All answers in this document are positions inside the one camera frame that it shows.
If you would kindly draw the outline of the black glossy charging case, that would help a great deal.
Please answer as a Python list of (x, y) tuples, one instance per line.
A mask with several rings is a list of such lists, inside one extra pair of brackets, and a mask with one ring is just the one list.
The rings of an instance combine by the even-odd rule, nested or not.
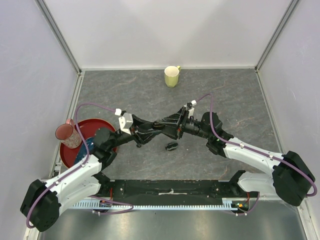
[(154, 121), (152, 123), (152, 128), (154, 130), (162, 130), (166, 125), (159, 121)]

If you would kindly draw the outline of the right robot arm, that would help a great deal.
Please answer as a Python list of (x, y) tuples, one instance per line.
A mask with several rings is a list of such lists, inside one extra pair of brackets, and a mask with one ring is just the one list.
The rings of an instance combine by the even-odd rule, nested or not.
[(204, 113), (198, 121), (182, 107), (177, 113), (156, 120), (153, 128), (173, 139), (180, 139), (184, 133), (205, 138), (206, 146), (213, 154), (258, 169), (259, 173), (237, 173), (235, 181), (229, 184), (229, 191), (235, 197), (245, 192), (260, 192), (299, 206), (304, 198), (317, 194), (315, 177), (297, 153), (272, 152), (250, 145), (225, 132), (222, 125), (212, 111)]

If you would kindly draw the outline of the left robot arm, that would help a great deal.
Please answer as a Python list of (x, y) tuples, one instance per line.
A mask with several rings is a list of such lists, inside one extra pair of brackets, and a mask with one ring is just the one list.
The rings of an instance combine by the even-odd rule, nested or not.
[(163, 129), (163, 125), (129, 113), (121, 116), (119, 122), (118, 131), (107, 127), (97, 129), (92, 147), (85, 144), (86, 155), (67, 171), (46, 181), (36, 179), (29, 185), (20, 207), (29, 229), (44, 232), (80, 200), (96, 194), (106, 196), (110, 191), (109, 178), (102, 171), (115, 159), (117, 154), (113, 149), (130, 141), (144, 145)]

